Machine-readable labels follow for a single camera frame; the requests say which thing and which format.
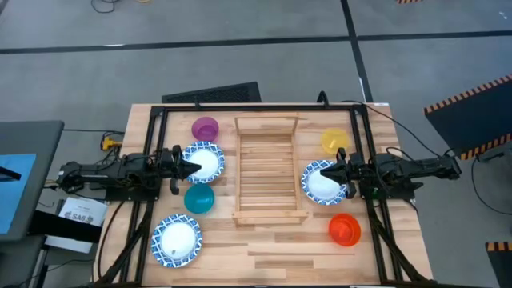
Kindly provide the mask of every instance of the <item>wooden tabletop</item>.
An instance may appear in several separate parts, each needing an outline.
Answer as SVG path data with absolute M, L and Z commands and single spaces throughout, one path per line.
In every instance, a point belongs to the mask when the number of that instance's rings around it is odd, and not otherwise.
M 132 105 L 122 154 L 142 152 L 150 116 L 149 104 Z M 388 106 L 374 106 L 390 115 Z M 388 146 L 398 147 L 392 121 L 370 110 L 371 129 L 378 153 Z M 179 269 L 165 268 L 157 263 L 148 247 L 144 286 L 164 285 L 347 285 L 378 283 L 374 248 L 366 206 L 357 195 L 336 206 L 320 206 L 302 194 L 302 206 L 309 217 L 300 225 L 256 225 L 236 227 L 232 219 L 236 183 L 236 132 L 234 117 L 238 116 L 299 116 L 295 141 L 298 151 L 298 169 L 302 174 L 307 164 L 314 160 L 334 156 L 323 151 L 320 138 L 327 128 L 345 130 L 351 139 L 350 117 L 345 111 L 323 112 L 173 112 L 169 114 L 164 147 L 179 144 L 184 149 L 195 142 L 190 128 L 202 116 L 215 118 L 220 126 L 216 143 L 223 149 L 226 166 L 222 175 L 211 183 L 215 204 L 206 215 L 192 215 L 199 222 L 203 246 L 199 256 L 188 266 Z M 156 146 L 159 122 L 155 127 L 152 151 Z M 358 121 L 362 137 L 362 120 Z M 362 139 L 365 155 L 366 140 Z M 346 148 L 353 153 L 353 140 Z M 183 195 L 190 184 L 180 182 L 180 195 L 172 195 L 170 181 L 162 184 L 160 199 L 154 204 L 152 227 L 170 214 L 190 214 L 183 205 Z M 127 202 L 118 212 L 107 235 L 102 255 L 102 272 L 113 264 L 125 245 L 133 203 Z M 390 216 L 396 243 L 405 256 L 424 276 L 431 278 L 422 232 L 415 211 L 404 201 L 390 200 Z M 105 223 L 110 220 L 118 202 L 110 204 Z M 356 217 L 362 228 L 360 242 L 352 247 L 333 243 L 327 233 L 329 220 L 339 213 Z M 393 277 L 389 252 L 382 244 L 388 278 Z M 138 246 L 130 263 L 129 279 L 134 278 Z

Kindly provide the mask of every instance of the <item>warning stripe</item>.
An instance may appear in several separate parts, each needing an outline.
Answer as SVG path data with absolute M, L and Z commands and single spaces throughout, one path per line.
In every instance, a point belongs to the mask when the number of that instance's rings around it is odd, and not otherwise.
M 512 251 L 512 242 L 487 242 L 487 251 Z
M 423 0 L 397 0 L 398 4 L 409 4 L 409 3 L 415 3 L 415 2 L 421 2 Z
M 446 106 L 448 106 L 449 104 L 455 104 L 459 101 L 463 101 L 464 99 L 466 98 L 469 98 L 473 95 L 476 95 L 478 93 L 481 93 L 485 90 L 488 90 L 488 89 L 491 89 L 491 88 L 494 88 L 496 86 L 499 86 L 500 84 L 503 84 L 505 82 L 508 82 L 508 81 L 511 81 L 512 80 L 512 74 L 508 74 L 507 76 L 504 76 L 504 77 L 501 77 L 501 78 L 498 78 L 496 80 L 493 80 L 491 82 L 488 82 L 488 83 L 484 83 L 484 84 L 481 84 L 480 86 L 478 87 L 475 87 L 473 89 L 469 89 L 468 91 L 464 91 L 460 94 L 457 94 L 451 98 L 448 98 L 446 100 L 443 100 L 439 103 L 435 103 L 431 106 L 428 106 L 426 107 L 425 109 L 423 109 L 423 113 L 424 114 L 428 114 L 428 113 L 432 113 L 436 110 L 439 110 L 441 108 L 444 108 Z
M 489 141 L 488 143 L 484 143 L 481 146 L 475 147 L 475 148 L 473 148 L 471 150 L 468 150 L 468 151 L 466 151 L 464 153 L 461 153 L 461 160 L 471 159 L 471 158 L 475 157 L 478 154 L 483 154 L 484 152 L 486 152 L 490 148 L 503 145 L 503 144 L 505 144 L 507 142 L 510 142 L 510 141 L 512 141 L 512 133 L 508 133 L 507 135 L 503 135 L 503 136 L 501 136 L 499 138 L 496 138 L 493 141 Z

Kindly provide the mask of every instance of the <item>blue patterned plate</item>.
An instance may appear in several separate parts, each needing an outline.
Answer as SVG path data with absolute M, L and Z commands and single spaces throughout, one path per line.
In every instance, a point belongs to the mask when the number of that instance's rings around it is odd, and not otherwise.
M 195 184 L 212 182 L 224 171 L 224 153 L 212 142 L 199 141 L 188 146 L 183 158 L 201 165 L 199 171 L 186 178 Z
M 320 170 L 334 165 L 329 160 L 317 160 L 304 169 L 301 184 L 307 197 L 320 205 L 336 205 L 346 198 L 346 185 L 320 175 Z
M 202 247 L 199 223 L 190 216 L 174 214 L 164 218 L 151 237 L 151 253 L 169 268 L 179 268 L 194 260 Z

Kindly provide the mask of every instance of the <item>magenta cup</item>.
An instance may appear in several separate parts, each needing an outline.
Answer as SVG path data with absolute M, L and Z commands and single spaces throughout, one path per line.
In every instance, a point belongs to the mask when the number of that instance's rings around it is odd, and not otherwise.
M 218 135 L 218 123 L 212 117 L 201 117 L 192 125 L 192 135 L 199 141 L 214 141 Z

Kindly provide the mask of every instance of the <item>teal cup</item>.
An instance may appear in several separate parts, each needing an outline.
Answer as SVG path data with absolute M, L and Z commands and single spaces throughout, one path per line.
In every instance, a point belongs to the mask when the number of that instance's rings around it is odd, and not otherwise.
M 185 208 L 194 214 L 208 212 L 214 203 L 214 191 L 207 184 L 196 184 L 186 191 Z

